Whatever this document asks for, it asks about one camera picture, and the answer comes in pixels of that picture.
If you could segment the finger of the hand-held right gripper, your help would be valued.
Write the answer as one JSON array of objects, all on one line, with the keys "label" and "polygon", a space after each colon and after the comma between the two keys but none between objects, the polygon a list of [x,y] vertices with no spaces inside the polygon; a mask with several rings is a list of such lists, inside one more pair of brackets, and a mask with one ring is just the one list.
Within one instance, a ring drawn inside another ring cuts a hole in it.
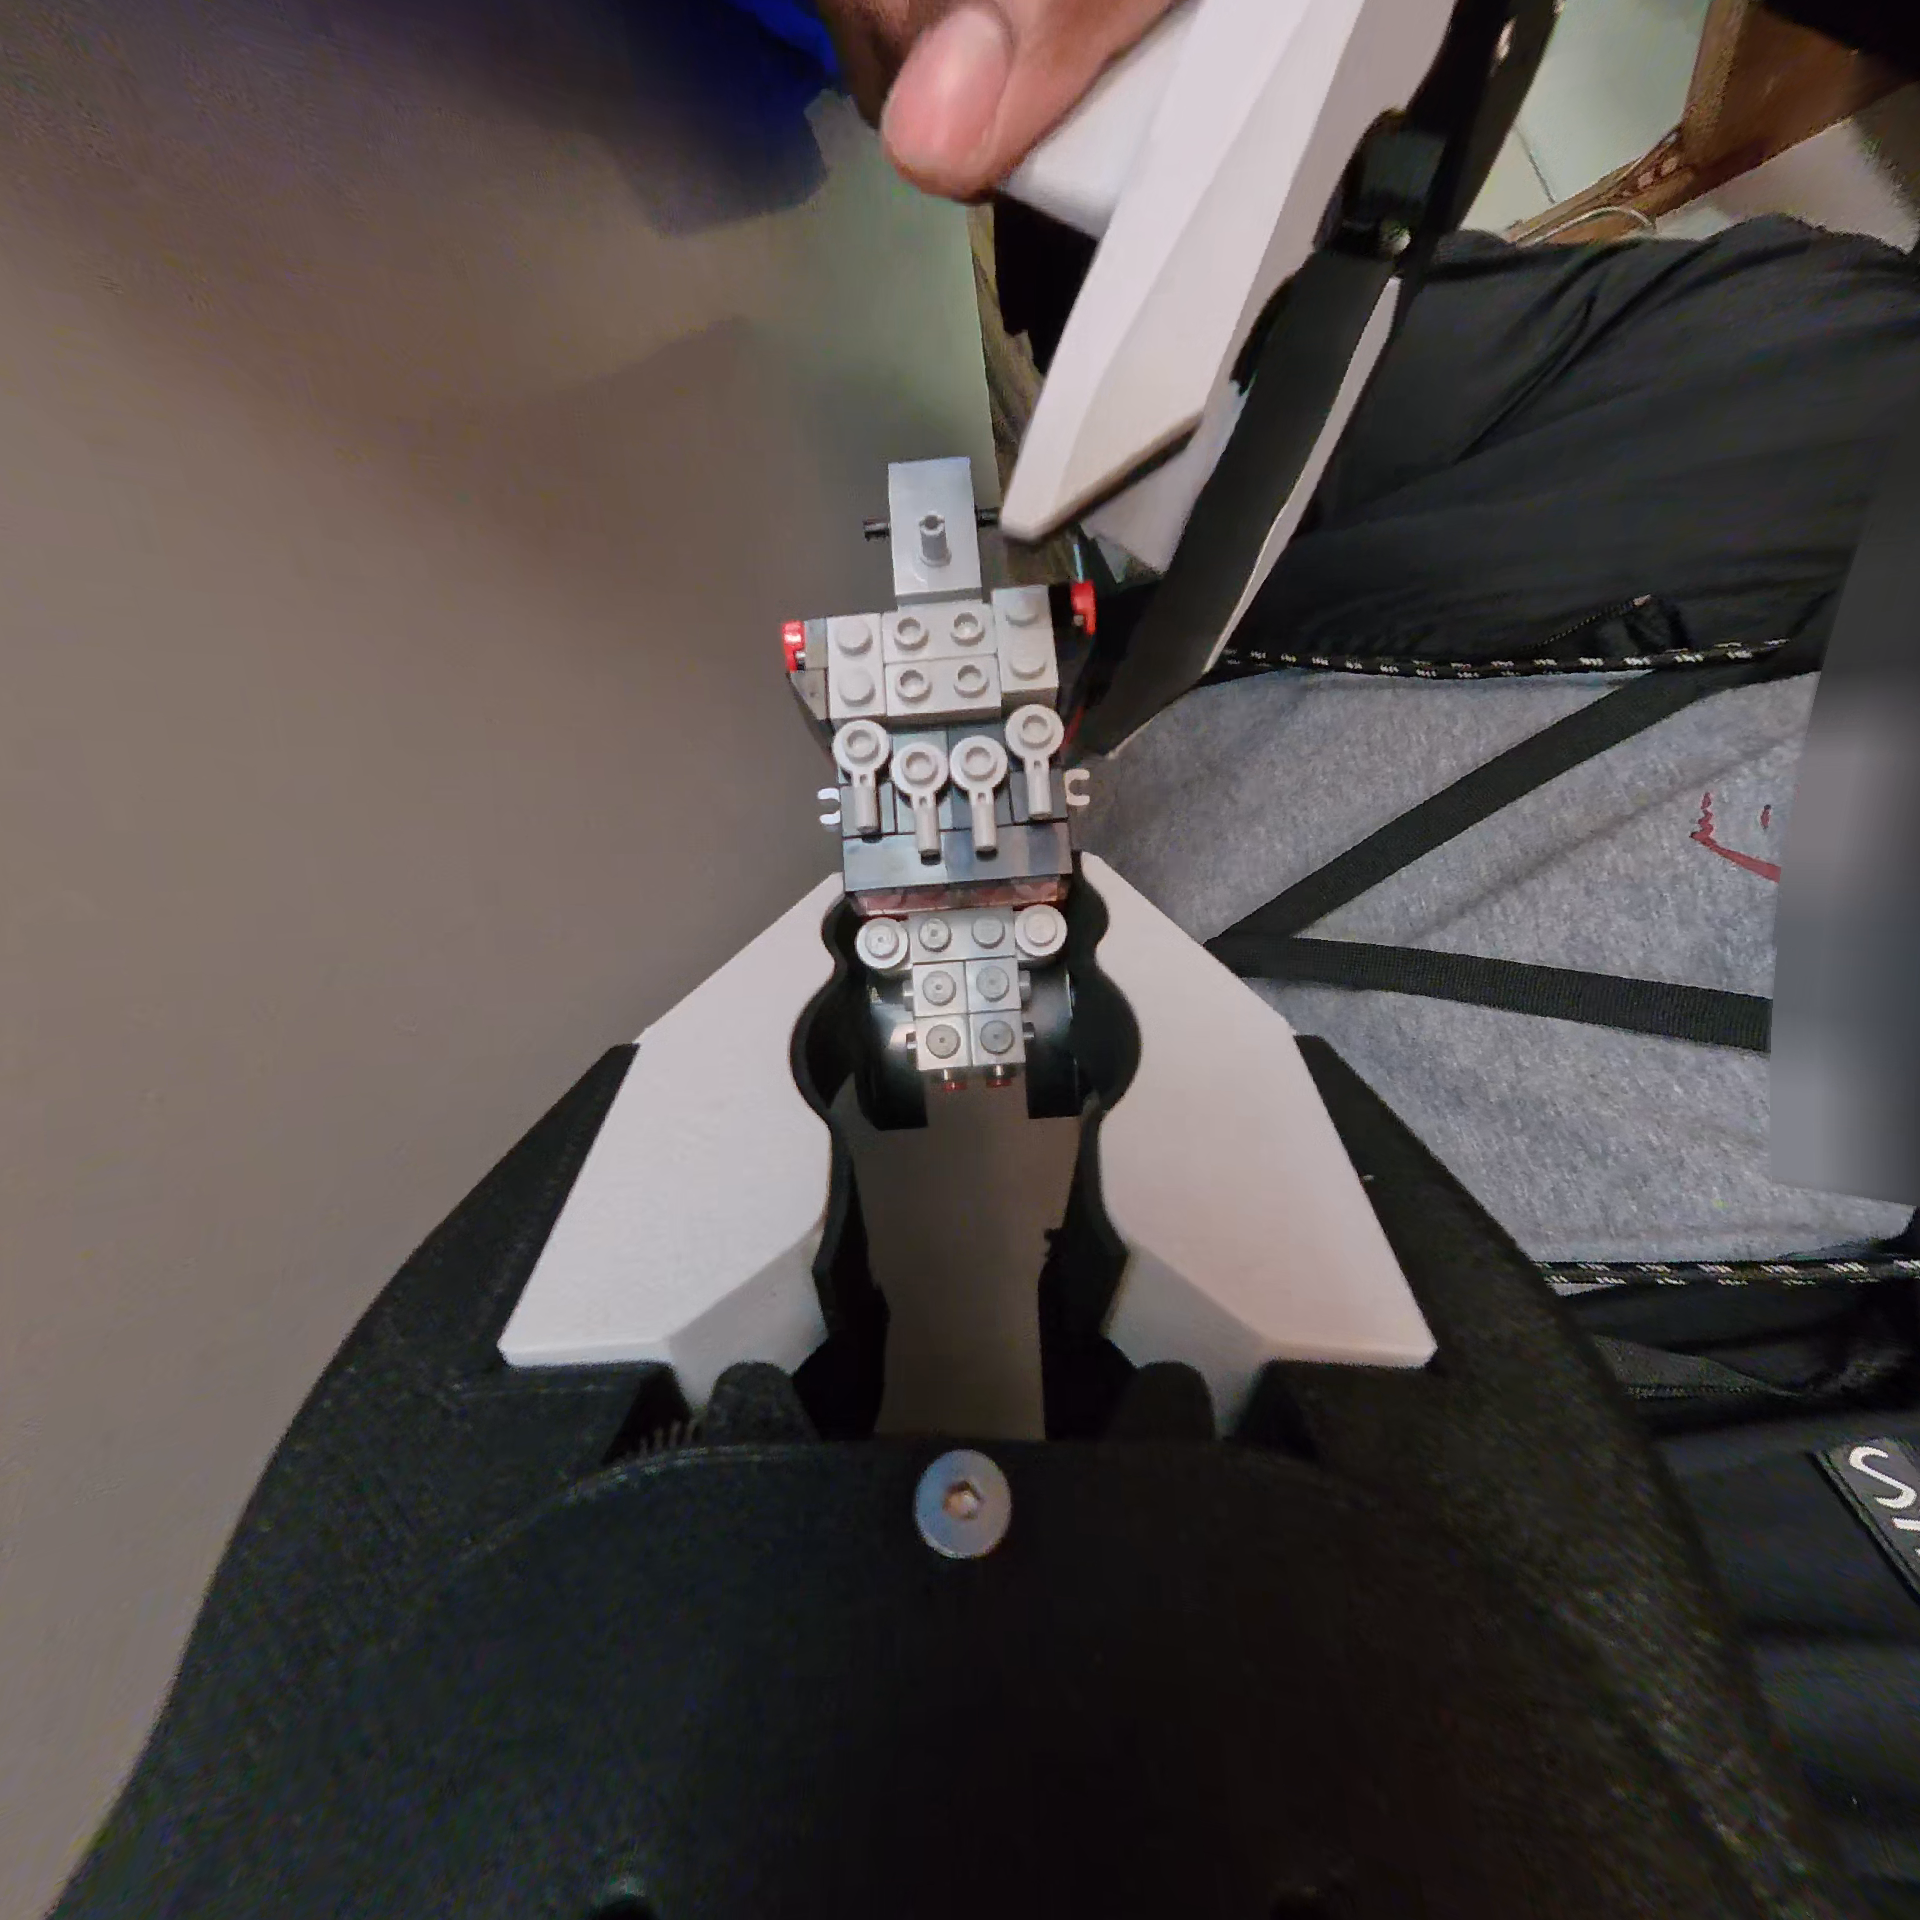
[{"label": "finger of the hand-held right gripper", "polygon": [[1163,570],[1236,426],[1232,368],[1357,143],[1413,102],[1449,2],[1204,2],[1095,85],[1009,187],[1077,223],[1110,189],[998,527],[1083,519]]},{"label": "finger of the hand-held right gripper", "polygon": [[1401,278],[1383,256],[1319,252],[1259,328],[1239,416],[1181,539],[1121,639],[1096,639],[1077,724],[1108,755],[1193,687],[1299,527],[1393,327]]}]

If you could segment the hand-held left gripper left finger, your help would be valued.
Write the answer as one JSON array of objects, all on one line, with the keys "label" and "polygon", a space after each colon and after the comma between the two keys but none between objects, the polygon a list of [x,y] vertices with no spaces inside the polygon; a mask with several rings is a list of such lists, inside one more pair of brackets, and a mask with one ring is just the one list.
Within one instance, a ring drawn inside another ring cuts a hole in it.
[{"label": "hand-held left gripper left finger", "polygon": [[886,1308],[832,1104],[869,1037],[836,878],[649,1024],[499,1338],[518,1370],[744,1359],[878,1406]]}]

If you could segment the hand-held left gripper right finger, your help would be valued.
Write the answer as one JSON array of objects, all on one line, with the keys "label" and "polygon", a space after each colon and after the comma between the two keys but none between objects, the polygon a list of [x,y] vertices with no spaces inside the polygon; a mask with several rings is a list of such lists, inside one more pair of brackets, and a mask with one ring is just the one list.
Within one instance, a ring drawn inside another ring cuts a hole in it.
[{"label": "hand-held left gripper right finger", "polygon": [[1232,1430],[1276,1359],[1422,1370],[1432,1333],[1288,1021],[1099,858],[1068,901],[1083,1094],[1041,1266],[1049,1437],[1180,1362]]}]

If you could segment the toy brick vehicle model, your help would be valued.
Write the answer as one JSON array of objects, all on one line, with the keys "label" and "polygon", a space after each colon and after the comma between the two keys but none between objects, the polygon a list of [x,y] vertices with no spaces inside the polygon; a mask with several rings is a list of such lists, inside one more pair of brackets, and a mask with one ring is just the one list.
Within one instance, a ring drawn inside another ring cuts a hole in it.
[{"label": "toy brick vehicle model", "polygon": [[966,456],[892,464],[888,605],[788,619],[784,674],[832,762],[847,959],[869,994],[854,1063],[878,1127],[937,1093],[1015,1090],[1077,1116],[1064,972],[1077,878],[1063,698],[1000,711],[992,584]]}]

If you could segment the grey desk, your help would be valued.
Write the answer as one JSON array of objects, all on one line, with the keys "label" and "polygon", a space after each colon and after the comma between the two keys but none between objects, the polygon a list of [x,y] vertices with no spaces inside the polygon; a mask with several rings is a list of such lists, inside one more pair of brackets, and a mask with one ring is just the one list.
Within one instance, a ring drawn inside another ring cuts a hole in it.
[{"label": "grey desk", "polygon": [[4,4],[4,1915],[392,1269],[828,869],[969,236],[684,4]]}]

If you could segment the person's right hand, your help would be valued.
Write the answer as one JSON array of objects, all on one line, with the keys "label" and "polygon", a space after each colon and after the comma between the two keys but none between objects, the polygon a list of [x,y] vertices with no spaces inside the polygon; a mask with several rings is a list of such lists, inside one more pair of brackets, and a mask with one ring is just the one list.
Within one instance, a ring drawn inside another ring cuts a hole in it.
[{"label": "person's right hand", "polygon": [[820,2],[900,179],[979,202],[1173,11],[1171,2]]}]

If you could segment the person's grey sweatshirt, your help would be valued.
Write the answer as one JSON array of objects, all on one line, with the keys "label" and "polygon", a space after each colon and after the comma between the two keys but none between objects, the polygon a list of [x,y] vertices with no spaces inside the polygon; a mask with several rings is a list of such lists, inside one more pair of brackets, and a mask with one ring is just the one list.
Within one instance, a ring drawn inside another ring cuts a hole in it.
[{"label": "person's grey sweatshirt", "polygon": [[[1199,687],[1092,780],[1087,848],[1204,941],[1599,678],[1273,674]],[[1766,996],[1776,879],[1816,677],[1731,687],[1497,808],[1312,939],[1419,946]],[[1823,1254],[1888,1205],[1769,1175],[1769,1068],[1591,1024],[1259,982],[1542,1261]]]}]

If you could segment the black cloth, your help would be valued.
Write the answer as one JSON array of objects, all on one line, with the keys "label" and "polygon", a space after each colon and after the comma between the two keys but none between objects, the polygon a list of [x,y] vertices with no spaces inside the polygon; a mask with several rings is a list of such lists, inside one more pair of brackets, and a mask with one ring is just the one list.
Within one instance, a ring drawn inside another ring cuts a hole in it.
[{"label": "black cloth", "polygon": [[1460,236],[1206,684],[1811,672],[1916,380],[1916,256],[1871,238]]}]

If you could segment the black bag with white label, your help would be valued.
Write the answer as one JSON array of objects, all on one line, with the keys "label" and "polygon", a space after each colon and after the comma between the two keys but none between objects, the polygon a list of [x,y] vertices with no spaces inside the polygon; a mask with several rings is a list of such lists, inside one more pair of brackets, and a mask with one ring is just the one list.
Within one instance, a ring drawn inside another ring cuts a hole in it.
[{"label": "black bag with white label", "polygon": [[1916,1915],[1916,1276],[1567,1306],[1667,1454],[1849,1874]]}]

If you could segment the wooden furniture frame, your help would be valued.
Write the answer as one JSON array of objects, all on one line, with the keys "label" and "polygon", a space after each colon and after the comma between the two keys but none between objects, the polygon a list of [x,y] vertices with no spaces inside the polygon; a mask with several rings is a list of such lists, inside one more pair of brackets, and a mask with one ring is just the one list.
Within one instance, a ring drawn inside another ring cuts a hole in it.
[{"label": "wooden furniture frame", "polygon": [[1916,85],[1761,4],[1565,2],[1468,226],[1517,244],[1783,215],[1916,244]]}]

